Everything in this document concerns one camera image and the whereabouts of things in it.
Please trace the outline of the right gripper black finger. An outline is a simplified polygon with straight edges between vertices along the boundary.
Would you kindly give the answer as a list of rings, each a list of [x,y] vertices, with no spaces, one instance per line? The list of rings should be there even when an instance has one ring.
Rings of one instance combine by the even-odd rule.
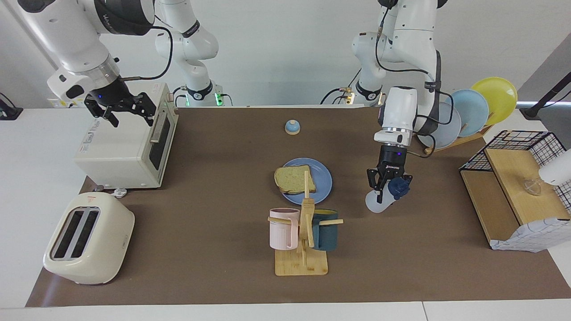
[[[113,127],[118,128],[120,122],[118,118],[114,116],[111,107],[106,107],[104,109],[94,99],[85,99],[84,105],[87,107],[92,116],[95,118],[103,118],[110,122]]]
[[[146,93],[134,97],[134,114],[141,116],[149,127],[153,126],[156,106]]]

